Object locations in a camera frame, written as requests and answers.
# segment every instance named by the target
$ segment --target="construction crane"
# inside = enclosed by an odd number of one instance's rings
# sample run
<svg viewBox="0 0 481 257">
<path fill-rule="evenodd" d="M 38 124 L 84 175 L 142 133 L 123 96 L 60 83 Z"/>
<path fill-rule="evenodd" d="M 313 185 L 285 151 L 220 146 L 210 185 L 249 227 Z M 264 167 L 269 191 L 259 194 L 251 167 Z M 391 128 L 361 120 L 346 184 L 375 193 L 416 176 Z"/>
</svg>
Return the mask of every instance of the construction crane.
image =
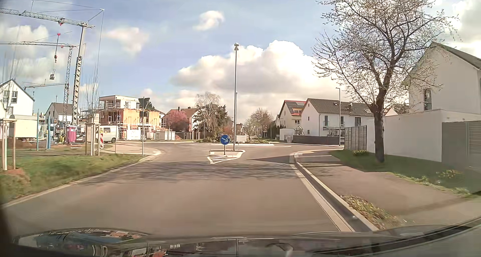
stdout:
<svg viewBox="0 0 481 257">
<path fill-rule="evenodd" d="M 60 46 L 68 47 L 68 56 L 67 56 L 67 73 L 65 74 L 65 88 L 63 90 L 63 113 L 67 113 L 68 109 L 68 95 L 69 95 L 69 83 L 70 83 L 70 63 L 72 62 L 72 50 L 76 45 L 70 44 L 63 44 L 63 43 L 49 43 L 49 42 L 0 42 L 0 45 L 42 45 L 42 46 Z M 37 86 L 27 86 L 27 88 L 36 88 L 36 87 L 47 87 L 47 86 L 55 86 L 55 85 L 62 85 L 63 83 L 55 83 L 55 84 L 47 84 L 47 85 L 37 85 Z"/>
<path fill-rule="evenodd" d="M 51 15 L 45 15 L 45 14 L 33 13 L 33 12 L 27 12 L 27 11 L 20 12 L 18 10 L 7 9 L 7 8 L 0 8 L 0 13 L 1 14 L 8 14 L 8 15 L 30 17 L 30 18 L 41 19 L 41 20 L 54 21 L 54 22 L 57 22 L 61 26 L 63 24 L 69 24 L 69 25 L 75 25 L 75 26 L 82 27 L 82 32 L 80 34 L 80 43 L 78 44 L 77 63 L 75 64 L 74 97 L 72 99 L 73 113 L 72 113 L 72 123 L 71 123 L 72 125 L 78 125 L 78 94 L 80 92 L 80 70 L 82 68 L 82 56 L 81 56 L 81 54 L 82 54 L 82 41 L 83 41 L 83 38 L 84 38 L 84 29 L 85 28 L 92 28 L 93 26 L 89 26 L 88 21 L 77 21 L 77 20 L 67 19 L 67 18 L 64 18 L 64 17 L 51 16 Z"/>
</svg>

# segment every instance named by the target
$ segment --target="blue keep-right sign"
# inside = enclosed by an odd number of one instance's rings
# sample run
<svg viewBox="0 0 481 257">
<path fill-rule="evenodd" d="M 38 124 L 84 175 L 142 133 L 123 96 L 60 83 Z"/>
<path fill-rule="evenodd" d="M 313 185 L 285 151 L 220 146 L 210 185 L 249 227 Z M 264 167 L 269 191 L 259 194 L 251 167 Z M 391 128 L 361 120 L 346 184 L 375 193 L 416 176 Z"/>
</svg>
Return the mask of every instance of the blue keep-right sign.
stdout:
<svg viewBox="0 0 481 257">
<path fill-rule="evenodd" d="M 229 144 L 229 142 L 230 142 L 229 135 L 222 135 L 222 137 L 220 137 L 220 143 L 227 145 Z"/>
</svg>

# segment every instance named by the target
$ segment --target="sky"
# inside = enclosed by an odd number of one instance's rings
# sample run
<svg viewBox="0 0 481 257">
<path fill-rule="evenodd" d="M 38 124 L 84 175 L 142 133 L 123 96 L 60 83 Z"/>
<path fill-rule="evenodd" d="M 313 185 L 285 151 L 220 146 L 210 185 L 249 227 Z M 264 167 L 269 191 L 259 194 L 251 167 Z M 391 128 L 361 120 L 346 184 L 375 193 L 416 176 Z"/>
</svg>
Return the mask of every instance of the sky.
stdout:
<svg viewBox="0 0 481 257">
<path fill-rule="evenodd" d="M 150 97 L 160 111 L 193 107 L 196 94 L 210 91 L 233 113 L 237 51 L 237 118 L 256 108 L 275 117 L 283 100 L 337 99 L 335 81 L 314 75 L 312 47 L 331 31 L 320 18 L 320 0 L 3 0 L 2 7 L 89 21 L 83 43 L 79 107 L 87 90 L 100 96 Z M 436 10 L 458 15 L 459 40 L 448 42 L 481 57 L 481 0 L 438 0 Z M 0 41 L 78 45 L 81 28 L 46 20 L 0 15 Z M 23 82 L 64 82 L 68 49 L 0 45 L 0 74 Z M 75 58 L 71 65 L 73 86 Z M 98 79 L 94 72 L 98 64 Z M 48 76 L 55 73 L 55 80 Z M 27 89 L 40 112 L 63 102 L 63 87 Z M 343 100 L 348 100 L 344 93 Z M 72 101 L 72 88 L 69 102 Z"/>
</svg>

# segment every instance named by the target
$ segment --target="car hood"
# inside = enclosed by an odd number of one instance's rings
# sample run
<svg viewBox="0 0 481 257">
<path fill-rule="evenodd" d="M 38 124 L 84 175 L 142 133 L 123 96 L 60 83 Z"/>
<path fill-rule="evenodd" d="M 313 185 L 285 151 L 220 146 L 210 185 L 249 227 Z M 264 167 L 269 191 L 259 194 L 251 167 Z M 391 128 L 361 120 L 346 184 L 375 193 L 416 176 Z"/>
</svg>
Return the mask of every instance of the car hood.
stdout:
<svg viewBox="0 0 481 257">
<path fill-rule="evenodd" d="M 152 256 L 187 254 L 242 255 L 289 251 L 310 253 L 363 254 L 372 247 L 426 242 L 429 237 L 451 235 L 469 226 L 421 225 L 375 232 L 310 232 L 290 235 L 240 234 L 208 237 L 166 237 L 141 231 L 112 228 L 56 229 L 16 236 L 13 243 L 84 256 Z"/>
</svg>

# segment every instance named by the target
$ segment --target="tree trunk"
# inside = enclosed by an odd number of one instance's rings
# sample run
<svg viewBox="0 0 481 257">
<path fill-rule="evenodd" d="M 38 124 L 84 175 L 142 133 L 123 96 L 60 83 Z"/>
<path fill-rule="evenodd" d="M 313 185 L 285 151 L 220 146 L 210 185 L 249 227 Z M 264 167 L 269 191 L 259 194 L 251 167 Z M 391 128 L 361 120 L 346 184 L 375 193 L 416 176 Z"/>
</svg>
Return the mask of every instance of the tree trunk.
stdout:
<svg viewBox="0 0 481 257">
<path fill-rule="evenodd" d="M 384 162 L 384 125 L 382 112 L 374 113 L 374 144 L 377 161 Z"/>
</svg>

